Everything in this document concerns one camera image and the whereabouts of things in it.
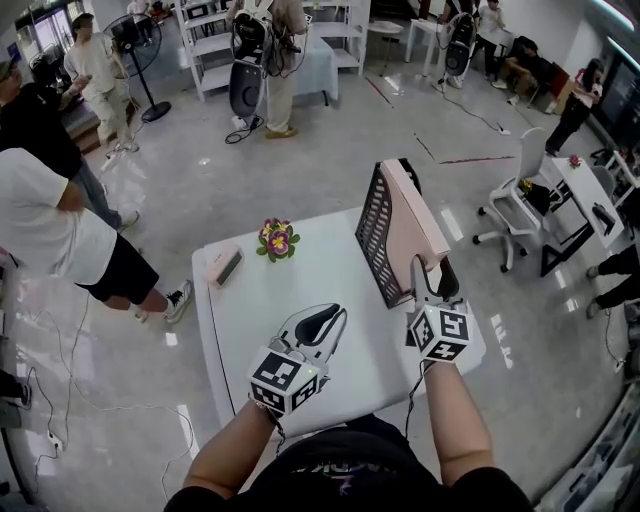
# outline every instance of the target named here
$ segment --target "wall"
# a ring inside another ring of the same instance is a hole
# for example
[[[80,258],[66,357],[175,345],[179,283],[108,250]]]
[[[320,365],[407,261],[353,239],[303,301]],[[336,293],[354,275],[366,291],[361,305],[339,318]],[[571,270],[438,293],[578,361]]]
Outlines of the wall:
[[[569,76],[576,76],[578,71],[585,68],[591,59],[600,57],[603,44],[602,36],[591,23],[583,19],[563,66],[564,70],[569,73]]]
[[[564,65],[587,0],[501,0],[507,30],[536,42],[540,55]]]

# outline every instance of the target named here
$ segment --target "hair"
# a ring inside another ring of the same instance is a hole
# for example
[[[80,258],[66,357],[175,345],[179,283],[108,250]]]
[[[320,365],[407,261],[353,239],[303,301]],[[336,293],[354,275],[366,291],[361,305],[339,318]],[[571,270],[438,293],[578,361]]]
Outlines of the hair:
[[[584,75],[582,75],[582,85],[588,92],[591,92],[593,84],[595,83],[596,71],[603,72],[604,66],[602,65],[602,62],[600,62],[600,59],[591,59]]]
[[[93,21],[93,14],[90,14],[88,12],[81,14],[75,20],[73,20],[73,22],[71,23],[71,30],[73,31],[74,41],[78,37],[78,29],[81,29],[86,24],[86,22],[92,22],[92,21]]]

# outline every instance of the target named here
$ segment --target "white table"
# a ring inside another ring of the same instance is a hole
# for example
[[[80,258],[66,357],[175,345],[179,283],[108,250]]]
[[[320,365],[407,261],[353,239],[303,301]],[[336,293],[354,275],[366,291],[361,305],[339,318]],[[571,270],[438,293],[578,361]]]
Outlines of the white table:
[[[613,156],[607,162],[606,168],[611,169],[615,162],[618,163],[618,169],[614,170],[614,176],[622,172],[627,182],[629,183],[629,188],[627,188],[620,199],[616,201],[615,207],[619,208],[622,203],[627,200],[627,197],[629,197],[629,194],[631,194],[631,192],[633,192],[637,188],[640,188],[640,179],[631,172],[631,169],[629,169],[627,162],[624,161],[624,158],[622,158],[622,155],[620,155],[618,151],[613,152]]]
[[[339,303],[348,313],[340,345],[329,360],[331,381],[307,406],[284,418],[287,436],[318,431],[408,398],[420,361],[417,349],[405,346],[405,313],[413,310],[413,300],[391,310],[385,306],[354,235],[360,211],[294,222],[301,236],[296,254],[275,264],[255,253],[259,226],[232,238],[245,258],[222,289],[208,286],[204,274],[208,259],[224,242],[193,254],[200,334],[221,425],[247,401],[247,369],[258,348],[289,315],[327,302]],[[473,345],[457,360],[461,373],[476,368],[486,352],[475,319],[473,336]]]
[[[431,59],[433,58],[433,50],[437,43],[438,24],[431,20],[411,20],[409,39],[407,41],[407,51],[404,55],[405,62],[411,62],[411,52],[413,51],[413,44],[415,43],[418,30],[422,30],[425,33],[425,36],[426,34],[431,34],[429,47],[427,49],[427,58],[424,60],[424,66],[422,67],[422,76],[428,76],[429,68],[431,67]]]
[[[558,189],[563,194],[562,202],[554,206],[552,211],[556,211],[569,199],[573,199],[587,222],[566,240],[566,242],[572,241],[564,250],[560,251],[548,244],[543,247],[542,276],[547,275],[561,262],[568,260],[594,233],[598,235],[602,247],[607,249],[624,230],[622,220],[611,199],[583,159],[576,169],[571,167],[568,158],[553,158],[551,162],[555,170],[562,176],[562,182],[558,185]],[[593,214],[592,208],[596,203],[602,205],[615,221],[613,228],[607,235],[604,234],[604,224]],[[549,256],[553,256],[551,261],[548,261]]]
[[[327,93],[332,100],[338,101],[338,63],[333,49],[311,30],[306,54],[304,48],[301,50],[301,53],[296,54],[293,67],[295,69],[300,65],[294,75],[295,94],[323,92]]]

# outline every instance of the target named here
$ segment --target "person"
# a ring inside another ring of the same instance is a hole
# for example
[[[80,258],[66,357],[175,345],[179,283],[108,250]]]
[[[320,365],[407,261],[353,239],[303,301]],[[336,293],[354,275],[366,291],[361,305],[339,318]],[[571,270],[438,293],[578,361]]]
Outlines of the person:
[[[233,22],[244,6],[244,0],[235,0],[227,13],[227,21]],[[289,124],[293,92],[295,89],[294,54],[286,48],[293,43],[293,35],[307,32],[307,21],[301,0],[274,0],[269,7],[276,35],[280,39],[280,51],[270,63],[267,76],[267,139],[286,139],[298,134]]]
[[[484,49],[484,76],[493,81],[498,80],[498,66],[495,59],[496,50],[498,49],[497,34],[500,29],[504,29],[506,24],[499,6],[499,0],[488,0],[487,5],[478,9],[476,22],[476,47],[473,50],[471,60],[476,54]]]
[[[107,307],[138,306],[140,321],[176,323],[189,304],[185,281],[166,296],[158,274],[129,242],[86,210],[78,187],[21,148],[0,153],[0,246],[28,268],[74,281]]]
[[[129,75],[124,67],[114,41],[106,34],[93,33],[93,14],[84,13],[72,23],[74,43],[64,56],[64,68],[71,77],[89,77],[82,96],[98,116],[98,137],[103,146],[115,132],[120,146],[131,152],[138,151],[127,124],[127,113],[116,89],[116,79],[111,70],[113,58],[124,78]]]
[[[0,370],[0,396],[19,398],[23,407],[31,407],[31,387],[4,370]]]
[[[524,493],[495,467],[491,437],[455,364],[435,363],[425,382],[442,485],[397,428],[370,414],[296,442],[240,493],[276,423],[275,413],[249,400],[198,453],[164,510],[403,502],[438,511],[532,512]],[[313,397],[304,407],[313,407]]]
[[[550,156],[556,156],[567,139],[587,120],[593,105],[600,102],[602,98],[600,81],[603,72],[602,62],[592,59],[584,74],[578,74],[576,77],[573,90],[560,117],[560,123],[547,140],[546,150]]]
[[[60,121],[60,110],[80,94],[87,82],[87,77],[78,75],[71,87],[59,95],[33,83],[23,86],[15,63],[0,62],[0,151],[27,150],[53,172],[75,183],[85,208],[113,229],[122,230],[138,220],[138,212],[123,218],[109,208],[104,188]]]
[[[504,63],[504,70],[507,76],[512,77],[517,82],[516,94],[509,99],[509,103],[514,106],[520,100],[520,94],[524,94],[529,89],[538,86],[536,77],[540,73],[538,45],[530,39],[523,39],[520,51],[516,55],[507,58]],[[507,83],[504,80],[496,80],[491,85],[496,89],[507,88]]]
[[[444,11],[439,18],[439,23],[444,25],[443,30],[437,35],[438,37],[438,64],[436,68],[436,79],[441,80],[445,76],[445,67],[446,67],[446,56],[447,56],[447,46],[449,45],[449,41],[451,36],[453,35],[453,31],[460,21],[460,9],[462,9],[462,13],[474,15],[474,8],[480,4],[479,0],[447,0],[444,5]],[[472,43],[470,52],[474,50],[474,44]],[[447,83],[456,89],[461,89],[462,84],[464,82],[464,78],[467,74],[467,70],[465,69],[464,73],[460,76],[450,76],[447,78]]]
[[[587,306],[587,318],[591,319],[603,309],[615,308],[627,300],[640,299],[640,260],[636,245],[610,256],[600,265],[590,267],[587,270],[589,279],[613,274],[628,275],[629,277],[609,292],[593,299]]]
[[[148,10],[149,2],[145,0],[133,0],[127,6],[127,14],[133,14],[133,21],[138,28],[138,32],[140,32],[140,36],[142,36],[144,46],[153,42],[153,38],[151,37],[151,20],[146,16]]]

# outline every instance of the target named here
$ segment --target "black t-shirt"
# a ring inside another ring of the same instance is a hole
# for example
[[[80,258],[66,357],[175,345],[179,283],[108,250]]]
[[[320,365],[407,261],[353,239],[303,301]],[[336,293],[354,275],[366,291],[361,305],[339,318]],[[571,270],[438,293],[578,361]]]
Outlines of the black t-shirt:
[[[70,180],[80,169],[82,155],[60,121],[59,106],[54,90],[26,84],[0,109],[0,149],[23,148]]]
[[[209,489],[187,487],[171,498],[165,512],[262,510],[267,503],[272,503],[269,510],[394,503],[434,512],[533,512],[524,493],[499,469],[474,470],[447,488],[410,450],[347,428],[296,443],[267,466],[247,492],[230,500]]]

